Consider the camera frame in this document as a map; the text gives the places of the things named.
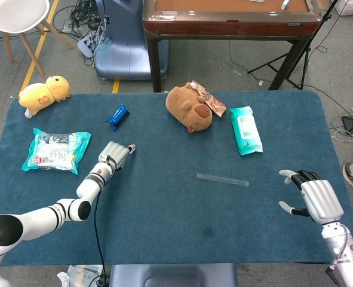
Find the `brown snack wrapper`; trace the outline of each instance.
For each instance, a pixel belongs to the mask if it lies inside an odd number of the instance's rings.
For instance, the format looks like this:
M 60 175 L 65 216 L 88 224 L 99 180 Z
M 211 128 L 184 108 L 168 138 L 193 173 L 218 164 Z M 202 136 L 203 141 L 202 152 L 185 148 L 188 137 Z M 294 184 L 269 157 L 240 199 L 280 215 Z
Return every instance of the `brown snack wrapper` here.
M 226 111 L 226 106 L 216 99 L 212 94 L 207 91 L 201 84 L 192 80 L 191 87 L 198 92 L 198 94 L 204 97 L 205 103 L 210 107 L 210 109 L 219 117 L 221 117 Z

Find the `clear plastic rod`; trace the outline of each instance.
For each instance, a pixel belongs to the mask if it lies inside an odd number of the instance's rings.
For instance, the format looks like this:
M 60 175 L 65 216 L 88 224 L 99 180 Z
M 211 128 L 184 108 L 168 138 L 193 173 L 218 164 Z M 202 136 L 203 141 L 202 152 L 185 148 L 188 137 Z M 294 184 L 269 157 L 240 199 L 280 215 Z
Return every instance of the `clear plastic rod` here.
M 198 173 L 197 178 L 198 179 L 203 179 L 205 181 L 221 182 L 223 184 L 236 184 L 236 185 L 240 185 L 242 187 L 249 186 L 249 182 L 248 181 L 241 181 L 239 179 L 233 179 L 233 178 L 223 178 L 221 176 L 214 176 L 214 175 L 205 175 L 203 173 Z

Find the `green wet wipes pack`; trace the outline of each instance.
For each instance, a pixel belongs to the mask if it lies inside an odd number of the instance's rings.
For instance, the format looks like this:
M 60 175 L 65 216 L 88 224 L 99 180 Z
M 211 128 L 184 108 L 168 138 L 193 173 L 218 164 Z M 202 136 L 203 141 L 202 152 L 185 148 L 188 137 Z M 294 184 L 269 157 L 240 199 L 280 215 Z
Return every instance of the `green wet wipes pack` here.
M 229 109 L 229 113 L 231 114 L 238 152 L 241 155 L 251 154 L 255 151 L 262 152 L 262 143 L 250 106 Z
M 33 132 L 34 140 L 30 144 L 29 155 L 22 170 L 57 169 L 78 175 L 78 163 L 86 151 L 90 133 L 45 133 L 36 128 Z

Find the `blue table mat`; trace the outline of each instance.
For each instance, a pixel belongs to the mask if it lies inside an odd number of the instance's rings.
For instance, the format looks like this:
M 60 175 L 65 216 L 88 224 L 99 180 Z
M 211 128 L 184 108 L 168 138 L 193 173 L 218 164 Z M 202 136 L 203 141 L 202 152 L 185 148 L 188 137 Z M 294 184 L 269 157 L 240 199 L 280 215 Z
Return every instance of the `blue table mat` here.
M 97 222 L 107 264 L 328 262 L 321 226 L 291 216 L 304 207 L 281 169 L 315 171 L 332 184 L 353 234 L 353 210 L 319 97 L 310 91 L 215 92 L 227 108 L 250 105 L 263 153 L 240 156 L 229 112 L 205 131 L 188 133 L 165 108 L 166 94 L 74 94 L 33 118 L 14 100 L 0 140 L 0 213 L 20 214 L 76 198 L 76 188 L 109 141 L 136 152 L 104 189 Z M 113 132 L 105 123 L 124 103 L 131 114 Z M 79 176 L 21 171 L 33 128 L 90 132 Z M 197 180 L 206 173 L 249 187 Z M 25 241 L 3 265 L 100 264 L 92 217 Z

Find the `robotic arm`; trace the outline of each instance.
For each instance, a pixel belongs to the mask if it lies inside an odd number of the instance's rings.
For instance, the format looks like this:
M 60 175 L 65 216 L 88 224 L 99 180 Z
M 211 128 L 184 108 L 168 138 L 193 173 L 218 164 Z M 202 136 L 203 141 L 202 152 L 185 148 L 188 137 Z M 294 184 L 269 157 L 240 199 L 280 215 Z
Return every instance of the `robotic arm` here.
M 310 216 L 323 226 L 322 237 L 334 256 L 326 273 L 337 286 L 340 286 L 332 274 L 338 267 L 346 286 L 353 287 L 353 237 L 348 228 L 339 222 L 343 209 L 330 183 L 316 173 L 304 170 L 298 172 L 281 170 L 280 175 L 286 176 L 286 184 L 294 182 L 297 185 L 306 209 L 296 209 L 284 201 L 279 202 L 280 206 L 292 215 Z
M 98 158 L 98 163 L 76 190 L 78 199 L 61 199 L 51 206 L 21 215 L 0 215 L 0 263 L 6 253 L 22 240 L 32 240 L 59 229 L 65 221 L 86 220 L 98 193 L 106 186 L 117 170 L 123 167 L 135 145 L 124 147 L 109 142 Z M 0 287 L 10 287 L 0 276 Z

